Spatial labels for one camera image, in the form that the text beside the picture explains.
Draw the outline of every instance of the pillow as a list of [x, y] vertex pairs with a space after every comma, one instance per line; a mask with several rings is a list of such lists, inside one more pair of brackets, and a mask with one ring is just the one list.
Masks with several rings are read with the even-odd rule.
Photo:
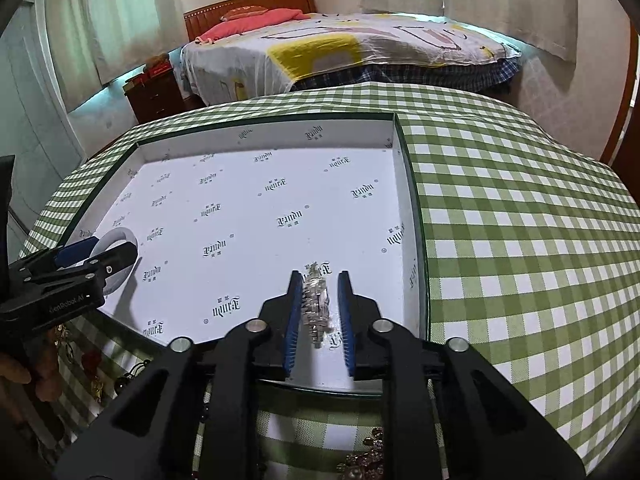
[[267, 12], [267, 7], [260, 7], [256, 5], [246, 6], [246, 7], [238, 7], [237, 9], [232, 9], [229, 12], [225, 13], [222, 18], [220, 18], [221, 22], [229, 22], [230, 20], [238, 20], [239, 18], [248, 18], [250, 16], [260, 16]]
[[229, 22], [222, 22], [210, 28], [203, 35], [196, 38], [196, 43], [214, 43], [222, 38], [228, 38], [234, 34], [242, 34], [257, 28], [279, 25], [290, 20], [308, 20], [309, 17], [299, 9], [273, 9], [267, 10], [259, 16], [238, 18]]

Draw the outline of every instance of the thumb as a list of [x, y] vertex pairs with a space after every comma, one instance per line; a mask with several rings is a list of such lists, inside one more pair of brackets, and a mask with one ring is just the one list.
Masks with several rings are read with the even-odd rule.
[[0, 353], [0, 377], [5, 377], [12, 383], [27, 384], [31, 382], [31, 374], [27, 368], [2, 353]]

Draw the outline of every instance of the hand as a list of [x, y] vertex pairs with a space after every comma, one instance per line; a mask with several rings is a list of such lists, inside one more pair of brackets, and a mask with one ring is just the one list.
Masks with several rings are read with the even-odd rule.
[[[62, 376], [58, 370], [58, 351], [53, 344], [53, 337], [53, 330], [50, 330], [47, 333], [47, 342], [42, 347], [40, 358], [34, 366], [40, 375], [35, 392], [43, 402], [52, 402], [62, 394]], [[20, 424], [24, 421], [24, 417], [18, 405], [11, 399], [4, 380], [27, 384], [31, 382], [31, 374], [18, 361], [0, 353], [0, 407], [7, 410], [16, 424]]]

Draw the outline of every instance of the green checkered tablecloth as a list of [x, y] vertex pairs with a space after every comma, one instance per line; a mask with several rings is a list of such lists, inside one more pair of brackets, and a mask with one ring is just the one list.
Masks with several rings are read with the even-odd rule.
[[[467, 338], [545, 415], [591, 470], [640, 400], [640, 210], [603, 164], [551, 139], [524, 113], [443, 88], [366, 83], [258, 98], [137, 126], [73, 172], [25, 251], [54, 247], [112, 165], [141, 139], [224, 121], [318, 112], [394, 112], [418, 183], [431, 338]], [[113, 378], [159, 349], [98, 312], [70, 324]], [[100, 412], [61, 361], [56, 409], [73, 440]], [[334, 478], [380, 423], [375, 399], [260, 386], [258, 433], [278, 478]]]

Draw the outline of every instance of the pink blanket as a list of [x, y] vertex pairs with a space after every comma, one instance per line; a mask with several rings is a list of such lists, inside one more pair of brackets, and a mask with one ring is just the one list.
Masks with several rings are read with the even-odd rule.
[[260, 16], [249, 16], [229, 22], [222, 22], [210, 28], [202, 36], [196, 38], [196, 43], [214, 43], [222, 38], [228, 38], [242, 32], [249, 32], [257, 28], [279, 25], [290, 20], [308, 20], [309, 17], [299, 9], [273, 9]]

